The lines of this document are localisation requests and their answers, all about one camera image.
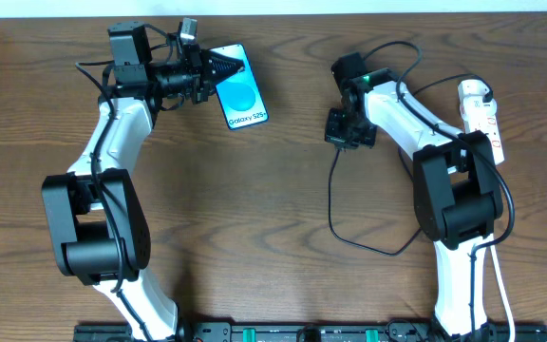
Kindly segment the blue Galaxy smartphone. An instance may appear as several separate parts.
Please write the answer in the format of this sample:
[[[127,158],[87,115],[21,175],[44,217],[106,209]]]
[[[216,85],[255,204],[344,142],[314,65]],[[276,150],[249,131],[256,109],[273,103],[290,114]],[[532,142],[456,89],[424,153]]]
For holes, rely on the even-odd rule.
[[[252,66],[241,44],[215,47],[214,52],[241,60],[244,69],[217,85],[217,96],[230,130],[264,124],[269,120]]]

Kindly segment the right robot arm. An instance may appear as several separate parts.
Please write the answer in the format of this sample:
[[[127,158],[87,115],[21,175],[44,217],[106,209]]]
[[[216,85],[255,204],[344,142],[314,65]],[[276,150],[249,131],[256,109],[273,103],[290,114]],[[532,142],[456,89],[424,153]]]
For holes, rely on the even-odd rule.
[[[329,112],[325,140],[336,150],[372,147],[384,130],[412,161],[413,206],[433,242],[438,278],[433,328],[446,341],[485,341],[492,331],[482,304],[484,257],[500,243],[494,223],[512,215],[509,189],[488,136],[437,118],[389,68],[364,57],[336,60],[331,74],[342,106]]]

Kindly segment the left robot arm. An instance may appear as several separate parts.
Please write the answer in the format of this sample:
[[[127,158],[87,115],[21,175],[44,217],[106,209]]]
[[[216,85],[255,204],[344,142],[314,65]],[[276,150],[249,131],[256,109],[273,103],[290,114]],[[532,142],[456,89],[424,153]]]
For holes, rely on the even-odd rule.
[[[191,324],[148,267],[151,237],[131,174],[164,100],[205,102],[248,64],[201,48],[190,18],[163,35],[169,52],[156,62],[150,29],[142,21],[108,28],[112,58],[91,81],[100,92],[98,123],[78,160],[45,178],[42,199],[59,270],[113,302],[128,322],[126,338],[191,341]]]

